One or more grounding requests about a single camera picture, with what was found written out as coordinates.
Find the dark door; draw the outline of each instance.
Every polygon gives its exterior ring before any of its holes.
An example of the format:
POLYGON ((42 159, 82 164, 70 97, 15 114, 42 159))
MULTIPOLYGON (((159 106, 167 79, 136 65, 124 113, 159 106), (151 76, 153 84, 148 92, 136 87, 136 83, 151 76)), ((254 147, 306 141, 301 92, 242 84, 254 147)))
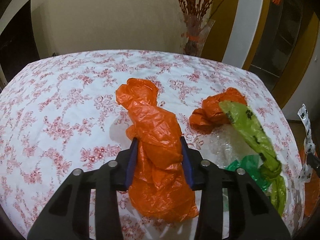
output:
POLYGON ((29 0, 0 35, 0 65, 9 82, 27 64, 39 59, 33 37, 29 0))

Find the plastic wrap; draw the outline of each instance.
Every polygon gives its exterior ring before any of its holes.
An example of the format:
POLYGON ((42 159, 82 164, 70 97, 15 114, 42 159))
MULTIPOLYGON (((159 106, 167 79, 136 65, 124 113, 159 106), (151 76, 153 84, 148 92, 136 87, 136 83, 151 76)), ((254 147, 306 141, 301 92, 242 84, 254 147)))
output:
POLYGON ((237 89, 228 88, 224 93, 203 100, 202 107, 194 110, 189 118, 191 128, 203 134, 210 134, 213 128, 230 123, 219 107, 219 102, 225 100, 247 105, 244 96, 237 89))
POLYGON ((271 202, 282 215, 286 202, 286 188, 284 179, 280 175, 281 162, 276 158, 270 139, 265 134, 257 117, 252 110, 244 104, 222 101, 219 103, 221 110, 229 118, 232 126, 243 136, 246 143, 259 153, 263 164, 260 174, 263 179, 272 183, 271 202))
POLYGON ((157 106, 157 93, 151 81, 135 78, 116 91, 133 122, 126 134, 139 140, 129 197, 144 216, 180 222, 198 215, 195 193, 183 174, 180 126, 175 114, 157 106))
POLYGON ((247 155, 257 155, 230 124, 224 124, 212 131, 209 149, 213 154, 211 160, 221 169, 235 160, 240 162, 247 155))

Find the tablecloth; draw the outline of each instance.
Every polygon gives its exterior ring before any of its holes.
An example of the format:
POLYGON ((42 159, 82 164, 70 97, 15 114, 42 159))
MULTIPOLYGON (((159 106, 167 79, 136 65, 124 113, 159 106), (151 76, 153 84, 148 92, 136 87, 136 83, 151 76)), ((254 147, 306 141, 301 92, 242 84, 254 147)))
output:
MULTIPOLYGON (((301 161, 281 109, 253 73, 197 57, 164 52, 101 50, 61 55, 28 64, 0 94, 0 202, 27 236, 37 216, 75 168, 99 168, 130 146, 131 124, 115 101, 128 78, 145 78, 159 88, 158 104, 176 114, 189 147, 210 159, 208 136, 188 118, 204 98, 237 88, 271 138, 287 186, 283 221, 292 233, 302 223, 301 161)), ((126 192, 118 192, 125 239, 193 239, 197 218, 167 224, 142 217, 126 192)), ((196 193, 199 206, 200 192, 196 193)), ((94 192, 90 205, 94 237, 94 192)))

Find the clear plastic bag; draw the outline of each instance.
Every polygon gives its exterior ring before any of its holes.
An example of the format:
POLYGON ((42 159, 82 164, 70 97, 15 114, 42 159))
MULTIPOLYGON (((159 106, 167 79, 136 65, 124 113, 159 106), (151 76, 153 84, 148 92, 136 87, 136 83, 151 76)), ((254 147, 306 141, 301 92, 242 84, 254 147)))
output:
POLYGON ((247 155, 257 155, 231 124, 222 125, 212 131, 209 148, 214 163, 221 169, 235 160, 241 161, 247 155))

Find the green plastic bag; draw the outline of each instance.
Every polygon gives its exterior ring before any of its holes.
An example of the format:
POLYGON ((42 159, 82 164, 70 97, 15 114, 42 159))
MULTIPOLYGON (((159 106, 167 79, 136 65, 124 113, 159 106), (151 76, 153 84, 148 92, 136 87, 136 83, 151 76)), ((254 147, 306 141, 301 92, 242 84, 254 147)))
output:
POLYGON ((271 202, 282 215, 286 202, 286 188, 284 179, 280 175, 282 166, 259 120, 249 107, 241 103, 222 101, 219 107, 229 118, 232 126, 243 136, 246 143, 259 153, 263 161, 259 169, 260 175, 272 183, 271 202))
POLYGON ((251 178, 257 183, 257 185, 261 188, 262 191, 267 191, 268 188, 271 185, 271 182, 269 180, 264 179, 261 176, 260 170, 259 170, 259 161, 260 157, 259 155, 248 155, 245 156, 241 162, 238 160, 235 160, 232 162, 226 170, 228 171, 235 171, 238 168, 243 168, 246 170, 246 172, 249 173, 251 178))

